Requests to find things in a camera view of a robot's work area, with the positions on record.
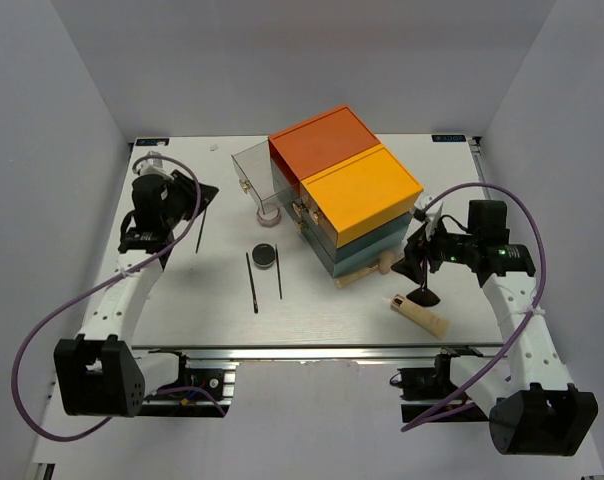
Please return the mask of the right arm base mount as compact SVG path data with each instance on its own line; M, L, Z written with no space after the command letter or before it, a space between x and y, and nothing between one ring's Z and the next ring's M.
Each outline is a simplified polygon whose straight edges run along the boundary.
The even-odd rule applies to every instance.
M397 373L389 379L391 387L401 390L401 417L403 423L409 423L457 388L451 383L449 377L451 359L457 357L477 357L488 360L488 357L485 357L476 348L444 347L435 356L433 365L399 368ZM470 397L466 393L461 394L456 397L455 401L436 413L453 411L470 404ZM436 423L478 423L487 421L486 415L477 406L456 415L435 420Z

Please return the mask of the thin black eyeliner pencil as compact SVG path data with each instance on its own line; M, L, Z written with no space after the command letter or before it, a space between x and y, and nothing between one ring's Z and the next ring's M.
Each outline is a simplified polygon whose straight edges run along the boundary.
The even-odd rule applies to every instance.
M204 208L204 210L201 214L200 225L199 225L198 236L197 236L196 247L195 247L195 254L198 254L199 250L200 250L204 226L205 226L205 222L206 222L206 218L207 218L207 210L208 210L208 206Z

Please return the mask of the clear orange box drawer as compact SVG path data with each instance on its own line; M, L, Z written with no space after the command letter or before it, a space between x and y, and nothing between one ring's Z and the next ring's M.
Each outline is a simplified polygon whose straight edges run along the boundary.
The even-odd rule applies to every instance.
M247 192L258 208L269 212L282 207L278 199L279 191L273 186L270 161L281 169L285 177L296 185L295 190L300 198L300 183L283 156L276 151L268 140L232 155L233 167L240 180L249 181L251 189Z

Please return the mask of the long black makeup pencil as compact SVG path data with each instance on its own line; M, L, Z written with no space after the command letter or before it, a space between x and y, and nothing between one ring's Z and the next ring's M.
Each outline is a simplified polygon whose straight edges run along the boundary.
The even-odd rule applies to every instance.
M254 277L253 277L253 273L252 273L251 260L250 260L248 252L245 252L245 259L246 259L246 265L247 265L247 271L248 271L249 285L250 285L250 289L251 289L253 312L254 312L254 314L258 314L259 306L258 306L258 300L257 300L257 293L256 293L255 282L254 282Z

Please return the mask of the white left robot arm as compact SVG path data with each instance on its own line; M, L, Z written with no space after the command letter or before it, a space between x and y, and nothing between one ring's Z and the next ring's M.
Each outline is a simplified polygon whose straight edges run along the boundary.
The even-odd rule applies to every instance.
M118 279L106 288L76 337L60 340L54 350L67 414L134 417L159 388L173 399L191 392L194 377L181 366L179 354L137 356L131 342L149 293L168 263L175 228L205 211L218 192L179 171L151 169L133 181L133 208L120 227Z

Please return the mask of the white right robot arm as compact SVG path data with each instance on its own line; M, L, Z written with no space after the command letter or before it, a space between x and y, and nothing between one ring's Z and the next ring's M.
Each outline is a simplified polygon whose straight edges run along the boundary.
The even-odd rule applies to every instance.
M392 269L422 284L444 263L469 268L493 310L503 346L490 359L438 355L435 390L444 403L465 397L474 404L503 455L570 457L589 432L598 404L593 393L575 386L559 359L539 307L543 275L527 247L509 237L506 203L472 200L465 231L448 231L440 215L424 217Z

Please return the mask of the black fan powder brush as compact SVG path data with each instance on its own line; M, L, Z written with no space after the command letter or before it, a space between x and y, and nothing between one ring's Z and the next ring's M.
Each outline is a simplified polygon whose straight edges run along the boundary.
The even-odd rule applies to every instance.
M418 306L424 308L434 307L440 303L440 298L428 287L429 268L427 260L424 260L422 262L422 274L423 280L420 283L419 287L409 292L406 295L406 298L411 302L417 304Z

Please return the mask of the beige makeup sponge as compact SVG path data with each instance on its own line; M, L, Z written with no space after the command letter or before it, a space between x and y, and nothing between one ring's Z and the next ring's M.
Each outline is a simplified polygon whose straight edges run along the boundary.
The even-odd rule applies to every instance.
M392 265L396 262L396 256L392 251L383 251L378 259L377 270L381 275L386 275L391 271Z

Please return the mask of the beige foundation tube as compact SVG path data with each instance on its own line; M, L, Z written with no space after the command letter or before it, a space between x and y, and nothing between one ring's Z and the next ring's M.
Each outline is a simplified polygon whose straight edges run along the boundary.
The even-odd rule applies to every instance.
M438 340L443 340L449 330L450 321L403 296L396 295L388 300L390 309L410 320Z

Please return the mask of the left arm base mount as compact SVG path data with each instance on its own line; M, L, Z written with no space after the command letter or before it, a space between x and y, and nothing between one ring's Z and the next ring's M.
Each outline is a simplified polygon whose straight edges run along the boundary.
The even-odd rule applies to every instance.
M234 395L237 362L200 359L174 351L178 376L147 396L139 416L157 418L223 418Z

